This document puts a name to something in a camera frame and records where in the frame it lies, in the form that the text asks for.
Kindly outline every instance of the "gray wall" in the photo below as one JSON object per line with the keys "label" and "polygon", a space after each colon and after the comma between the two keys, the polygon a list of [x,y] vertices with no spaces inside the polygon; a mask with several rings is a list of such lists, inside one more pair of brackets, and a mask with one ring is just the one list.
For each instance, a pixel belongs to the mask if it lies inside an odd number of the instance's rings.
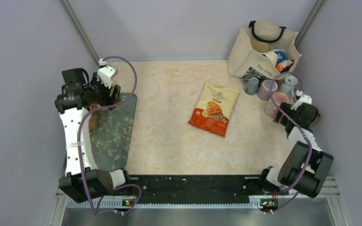
{"label": "gray wall", "polygon": [[316,0],[69,0],[99,56],[228,58],[240,27],[264,19],[299,31]]}
{"label": "gray wall", "polygon": [[59,1],[0,0],[0,226],[46,225],[65,137],[61,71],[95,65]]}
{"label": "gray wall", "polygon": [[297,71],[323,119],[314,132],[334,155],[354,225],[362,225],[362,1],[327,1],[298,48]]}

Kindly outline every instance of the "chip bag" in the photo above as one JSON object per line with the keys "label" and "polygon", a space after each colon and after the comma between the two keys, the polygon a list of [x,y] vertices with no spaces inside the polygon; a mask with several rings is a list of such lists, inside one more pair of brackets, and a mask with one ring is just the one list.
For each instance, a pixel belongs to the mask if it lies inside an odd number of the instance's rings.
{"label": "chip bag", "polygon": [[189,124],[225,137],[239,91],[205,83]]}

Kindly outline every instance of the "mug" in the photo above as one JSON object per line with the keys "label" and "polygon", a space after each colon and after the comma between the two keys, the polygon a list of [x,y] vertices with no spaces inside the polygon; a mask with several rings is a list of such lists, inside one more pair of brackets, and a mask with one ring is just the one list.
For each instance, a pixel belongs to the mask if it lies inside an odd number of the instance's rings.
{"label": "mug", "polygon": [[248,95],[253,95],[256,93],[259,88],[259,80],[256,77],[250,78],[245,85],[245,93]]}
{"label": "mug", "polygon": [[[264,80],[257,92],[257,97],[260,100],[268,101],[270,99],[270,86],[272,84],[272,80]],[[272,93],[275,93],[278,89],[278,84],[275,82],[272,86]]]}
{"label": "mug", "polygon": [[[285,95],[284,93],[280,93],[280,92],[274,93],[272,95],[272,98],[274,99],[275,104],[277,106],[280,106],[282,102],[285,102],[285,103],[289,102],[287,95]],[[278,108],[275,106],[275,104],[273,103],[273,101],[270,98],[269,103],[264,107],[264,113],[272,119],[275,118],[275,116],[278,113]]]}
{"label": "mug", "polygon": [[293,75],[288,75],[284,78],[284,81],[280,84],[280,89],[278,92],[286,94],[289,99],[293,98],[292,92],[295,90],[297,84],[297,78]]}

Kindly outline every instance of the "bag handle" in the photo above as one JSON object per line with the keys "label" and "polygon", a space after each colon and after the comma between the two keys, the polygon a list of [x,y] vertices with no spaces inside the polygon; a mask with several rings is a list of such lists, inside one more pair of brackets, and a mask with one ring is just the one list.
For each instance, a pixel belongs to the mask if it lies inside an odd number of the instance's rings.
{"label": "bag handle", "polygon": [[279,27],[279,28],[281,28],[281,33],[280,33],[280,35],[278,36],[278,38],[276,38],[276,39],[274,39],[274,40],[265,40],[265,39],[262,39],[262,38],[260,38],[259,36],[256,35],[256,33],[255,33],[255,23],[256,23],[255,20],[253,20],[253,21],[251,21],[251,22],[249,23],[249,28],[250,28],[250,27],[252,28],[252,35],[253,35],[253,37],[254,37],[255,39],[257,39],[258,41],[265,42],[265,43],[269,43],[269,44],[278,42],[278,40],[281,39],[281,37],[282,37],[282,35],[283,35],[283,33],[284,33],[284,30],[286,29],[286,27]]}

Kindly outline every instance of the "gray mug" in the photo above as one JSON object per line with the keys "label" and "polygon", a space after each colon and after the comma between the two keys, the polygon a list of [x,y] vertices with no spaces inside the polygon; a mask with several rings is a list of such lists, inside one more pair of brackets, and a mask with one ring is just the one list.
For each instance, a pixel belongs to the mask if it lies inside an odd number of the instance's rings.
{"label": "gray mug", "polygon": [[248,95],[253,95],[257,92],[259,88],[259,80],[256,77],[250,78],[245,84],[245,93]]}
{"label": "gray mug", "polygon": [[281,92],[292,99],[294,95],[295,86],[297,84],[297,78],[293,75],[288,75],[284,78],[284,81],[280,84],[278,92]]}

